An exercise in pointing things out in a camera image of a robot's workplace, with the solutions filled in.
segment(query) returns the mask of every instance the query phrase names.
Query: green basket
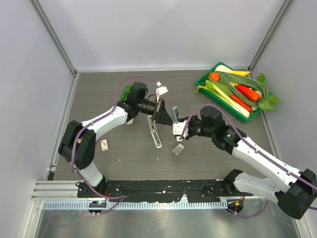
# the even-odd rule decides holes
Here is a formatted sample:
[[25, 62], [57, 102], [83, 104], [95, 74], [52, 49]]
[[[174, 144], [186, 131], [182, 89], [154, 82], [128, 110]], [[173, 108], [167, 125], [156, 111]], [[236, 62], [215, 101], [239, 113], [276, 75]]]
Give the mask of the green basket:
[[[196, 81], [196, 85], [197, 86], [203, 86], [203, 84], [206, 81], [206, 76], [208, 76], [210, 74], [210, 72], [214, 72], [214, 70], [219, 66], [219, 65], [224, 65], [226, 67], [228, 67], [229, 69], [233, 70], [232, 68], [230, 68], [229, 66], [227, 66], [226, 64], [219, 62], [218, 64], [216, 64], [214, 67], [212, 67], [211, 70], [208, 71], [208, 73], [206, 73], [203, 77], [201, 77], [200, 79], [198, 79]], [[235, 116], [239, 121], [246, 123], [248, 121], [253, 120], [253, 118], [259, 113], [259, 111], [261, 111], [261, 109], [257, 109], [254, 114], [249, 117], [246, 118], [244, 115], [240, 114], [238, 111], [234, 110], [230, 105], [228, 105], [226, 102], [224, 102], [222, 99], [220, 99], [219, 97], [217, 97], [215, 94], [213, 94], [210, 91], [207, 91], [203, 88], [201, 88], [199, 90], [202, 94], [206, 95], [207, 97], [209, 97], [211, 100], [213, 100], [215, 103], [217, 103], [219, 106], [221, 106], [223, 109], [225, 109], [227, 112], [229, 112], [230, 114], [232, 114], [233, 116]]]

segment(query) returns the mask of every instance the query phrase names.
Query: gray wood tabletop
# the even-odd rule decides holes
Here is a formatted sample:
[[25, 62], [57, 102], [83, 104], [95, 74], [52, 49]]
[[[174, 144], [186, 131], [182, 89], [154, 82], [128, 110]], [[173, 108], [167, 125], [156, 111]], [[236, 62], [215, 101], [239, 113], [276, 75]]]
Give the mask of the gray wood tabletop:
[[[131, 75], [148, 75], [168, 88], [162, 98], [172, 117], [178, 106], [182, 117], [203, 103], [212, 103], [203, 94], [194, 94], [195, 83], [205, 70], [81, 73], [69, 120], [79, 122], [92, 119], [110, 109], [122, 79]], [[155, 93], [156, 84], [142, 78], [132, 78], [148, 86], [148, 95]], [[260, 114], [243, 124], [229, 115], [234, 124], [260, 147], [272, 153]], [[147, 115], [139, 114], [132, 125], [121, 125], [103, 135], [96, 142], [94, 162], [107, 179], [222, 179], [232, 169], [240, 169], [253, 176], [264, 177], [241, 159], [217, 149], [211, 139], [195, 136], [188, 141], [174, 140], [171, 127], [157, 124], [162, 148], [154, 145]], [[109, 150], [101, 151], [100, 140], [107, 139]], [[181, 143], [184, 150], [176, 156], [172, 150]], [[54, 180], [78, 180], [70, 171], [70, 164], [59, 158]]]

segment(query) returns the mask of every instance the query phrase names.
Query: carrot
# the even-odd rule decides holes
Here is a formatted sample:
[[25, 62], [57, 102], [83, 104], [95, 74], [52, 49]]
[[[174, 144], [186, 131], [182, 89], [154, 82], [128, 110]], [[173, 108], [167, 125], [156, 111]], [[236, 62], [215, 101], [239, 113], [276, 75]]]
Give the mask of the carrot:
[[239, 104], [240, 106], [242, 106], [244, 109], [246, 109], [248, 112], [252, 111], [252, 108], [246, 104], [245, 102], [243, 102], [240, 98], [238, 98], [236, 95], [234, 94], [230, 94], [230, 97], [232, 98], [233, 101], [235, 101], [237, 104]]
[[220, 76], [216, 72], [211, 72], [208, 77], [214, 81], [220, 81]]
[[260, 99], [260, 95], [252, 89], [248, 88], [247, 86], [239, 84], [236, 86], [236, 89], [240, 93], [242, 93], [247, 99], [250, 99], [253, 102], [257, 102]]

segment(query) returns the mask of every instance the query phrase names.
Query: red pepper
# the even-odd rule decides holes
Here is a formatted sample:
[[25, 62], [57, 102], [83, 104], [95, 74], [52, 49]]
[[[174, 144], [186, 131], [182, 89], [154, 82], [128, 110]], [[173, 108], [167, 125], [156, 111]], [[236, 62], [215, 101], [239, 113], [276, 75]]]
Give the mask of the red pepper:
[[245, 108], [248, 112], [252, 111], [252, 108], [250, 107], [250, 105], [246, 104], [245, 102], [243, 102], [240, 98], [238, 98], [236, 95], [234, 94], [230, 94], [230, 97], [232, 98], [233, 101], [235, 101], [237, 104], [239, 104], [240, 106], [242, 106], [243, 108]]
[[242, 93], [247, 99], [250, 99], [253, 102], [257, 102], [260, 99], [260, 95], [252, 89], [248, 88], [247, 86], [238, 84], [236, 85], [236, 89], [240, 93]]

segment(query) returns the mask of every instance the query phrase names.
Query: green tray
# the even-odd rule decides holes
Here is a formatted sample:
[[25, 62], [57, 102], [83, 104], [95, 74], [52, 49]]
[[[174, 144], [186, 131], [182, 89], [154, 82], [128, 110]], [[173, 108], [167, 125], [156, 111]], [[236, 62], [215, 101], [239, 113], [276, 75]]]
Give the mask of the green tray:
[[[202, 86], [205, 81], [206, 81], [206, 77], [210, 74], [210, 72], [214, 72], [214, 70], [219, 66], [219, 65], [224, 65], [226, 67], [228, 67], [229, 69], [233, 70], [232, 68], [230, 68], [229, 66], [227, 66], [226, 64], [219, 62], [218, 64], [216, 64], [214, 67], [212, 67], [211, 70], [208, 71], [208, 73], [206, 73], [203, 77], [201, 77], [200, 79], [198, 79], [196, 81], [196, 85], [197, 86]], [[227, 112], [229, 112], [230, 114], [232, 114], [233, 116], [235, 116], [239, 121], [246, 123], [248, 121], [253, 120], [253, 118], [259, 113], [259, 111], [261, 111], [261, 109], [257, 109], [254, 114], [249, 117], [246, 118], [244, 115], [242, 115], [241, 113], [239, 113], [238, 111], [234, 110], [230, 105], [228, 105], [226, 102], [224, 102], [222, 99], [220, 99], [219, 97], [217, 97], [215, 94], [213, 94], [212, 92], [209, 92], [203, 88], [201, 88], [199, 90], [202, 94], [206, 95], [207, 97], [209, 97], [211, 100], [213, 100], [215, 103], [217, 103], [219, 106], [221, 106], [223, 109], [225, 109]]]

